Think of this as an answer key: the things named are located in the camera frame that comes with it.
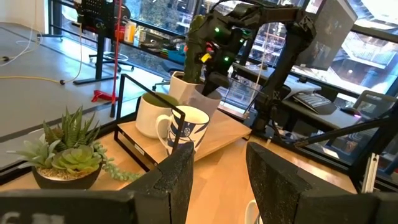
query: potted succulent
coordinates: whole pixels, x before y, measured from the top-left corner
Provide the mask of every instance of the potted succulent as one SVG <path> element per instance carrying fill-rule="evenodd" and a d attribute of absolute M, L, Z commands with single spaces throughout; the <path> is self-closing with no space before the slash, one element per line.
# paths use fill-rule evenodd
<path fill-rule="evenodd" d="M 111 177 L 122 181 L 133 181 L 138 175 L 120 171 L 105 155 L 106 149 L 94 142 L 100 127 L 98 122 L 89 131 L 95 114 L 82 125 L 83 108 L 71 115 L 66 110 L 61 126 L 50 128 L 43 123 L 44 134 L 40 139 L 24 141 L 25 151 L 8 151 L 21 155 L 26 161 L 20 168 L 32 166 L 37 184 L 42 189 L 88 189 L 101 168 Z"/>
<path fill-rule="evenodd" d="M 187 35 L 187 52 L 184 72 L 175 72 L 170 81 L 169 94 L 178 99 L 182 105 L 190 105 L 204 111 L 212 117 L 222 99 L 218 91 L 207 96 L 202 95 L 201 72 L 203 64 L 197 62 L 195 52 L 205 52 L 206 42 L 198 38 L 197 29 L 205 22 L 205 17 L 197 15 L 193 18 Z"/>

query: computer monitor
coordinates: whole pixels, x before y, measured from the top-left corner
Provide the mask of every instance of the computer monitor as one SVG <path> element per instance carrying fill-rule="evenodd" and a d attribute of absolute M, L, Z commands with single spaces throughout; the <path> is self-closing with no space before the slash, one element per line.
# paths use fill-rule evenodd
<path fill-rule="evenodd" d="M 314 19 L 317 36 L 296 65 L 328 70 L 357 18 L 347 0 L 324 0 Z"/>

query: shelf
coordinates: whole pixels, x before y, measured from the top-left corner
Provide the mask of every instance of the shelf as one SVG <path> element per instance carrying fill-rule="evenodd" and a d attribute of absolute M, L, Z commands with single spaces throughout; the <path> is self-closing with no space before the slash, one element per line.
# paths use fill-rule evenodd
<path fill-rule="evenodd" d="M 143 136 L 136 128 L 136 122 L 119 124 L 120 133 L 126 137 L 134 147 L 128 149 L 139 152 L 154 165 L 167 157 L 165 147 L 158 139 Z M 220 111 L 216 111 L 210 121 L 203 142 L 195 154 L 195 161 L 221 149 L 228 144 L 250 134 L 251 130 Z"/>

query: white mug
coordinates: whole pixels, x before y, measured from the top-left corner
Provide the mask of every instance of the white mug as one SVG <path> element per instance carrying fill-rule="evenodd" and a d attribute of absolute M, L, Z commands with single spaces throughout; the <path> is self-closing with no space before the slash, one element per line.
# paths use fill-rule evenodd
<path fill-rule="evenodd" d="M 172 96 L 164 93 L 155 94 L 174 106 L 178 105 L 178 101 Z M 167 126 L 169 124 L 165 121 L 160 123 L 158 127 L 158 125 L 155 126 L 155 121 L 160 115 L 169 115 L 171 112 L 172 109 L 169 106 L 152 96 L 150 93 L 145 93 L 141 96 L 141 101 L 139 103 L 136 128 L 141 134 L 148 138 L 157 138 L 158 134 L 165 138 L 167 135 Z"/>
<path fill-rule="evenodd" d="M 255 208 L 257 207 L 256 200 L 252 200 L 246 206 L 246 211 L 244 213 L 244 224 L 263 224 L 260 215 L 254 214 Z"/>
<path fill-rule="evenodd" d="M 210 118 L 205 112 L 197 108 L 194 108 L 192 106 L 178 106 L 177 108 L 185 113 L 185 120 L 183 122 L 182 131 L 180 139 L 178 140 L 177 148 L 180 148 L 182 145 L 184 145 L 187 142 L 193 142 L 194 150 L 196 152 L 203 138 L 205 137 L 205 133 L 209 125 Z M 165 120 L 169 121 L 166 140 L 163 139 L 160 133 L 161 130 L 160 123 Z M 171 116 L 160 115 L 156 119 L 156 130 L 158 138 L 166 148 L 169 155 L 172 153 L 174 140 L 178 133 L 179 122 L 180 122 L 180 114 L 175 110 L 172 110 Z"/>

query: gray floor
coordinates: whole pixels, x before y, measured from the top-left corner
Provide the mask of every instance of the gray floor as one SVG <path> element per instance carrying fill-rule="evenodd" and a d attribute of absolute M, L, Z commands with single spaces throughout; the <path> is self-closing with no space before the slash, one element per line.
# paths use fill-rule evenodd
<path fill-rule="evenodd" d="M 23 46 L 17 45 L 16 41 L 25 39 L 12 32 L 23 37 L 29 37 L 30 30 L 15 24 L 0 23 L 0 55 L 17 55 L 24 49 Z M 45 38 L 42 45 L 37 50 L 21 56 L 9 65 L 0 67 L 0 77 L 23 75 L 67 80 L 76 75 L 80 64 L 80 46 L 78 43 L 68 39 L 60 42 L 59 39 Z M 94 77 L 94 65 L 88 60 L 88 54 L 92 53 L 95 53 L 95 51 L 87 47 L 84 48 L 84 64 L 79 79 Z M 138 68 L 133 72 L 128 71 L 129 68 L 123 72 L 129 73 L 133 78 L 148 87 L 161 81 L 160 77 Z M 113 67 L 104 66 L 104 73 L 112 74 Z M 39 125 L 43 120 L 58 119 L 64 113 L 66 106 L 70 111 L 73 111 L 82 105 L 84 109 L 102 105 L 105 102 L 91 102 L 93 90 L 96 89 L 111 93 L 113 81 L 80 86 L 70 83 L 69 85 L 61 86 L 41 80 L 1 79 L 0 93 L 2 93 L 2 97 L 0 98 L 0 105 L 2 105 L 2 116 L 0 116 L 0 139 L 11 133 Z M 133 83 L 126 82 L 124 91 L 124 101 L 126 102 L 123 104 L 124 114 L 134 111 L 136 104 L 135 100 L 131 99 L 136 99 L 143 92 Z M 96 117 L 101 124 L 106 124 L 113 120 L 109 117 L 109 112 L 110 108 L 106 107 L 96 112 Z M 33 140 L 41 134 L 42 131 L 38 130 L 25 136 L 19 136 L 3 142 L 0 141 L 0 168 L 16 161 L 17 157 L 6 154 L 6 150 L 18 150 L 22 147 L 23 140 Z"/>

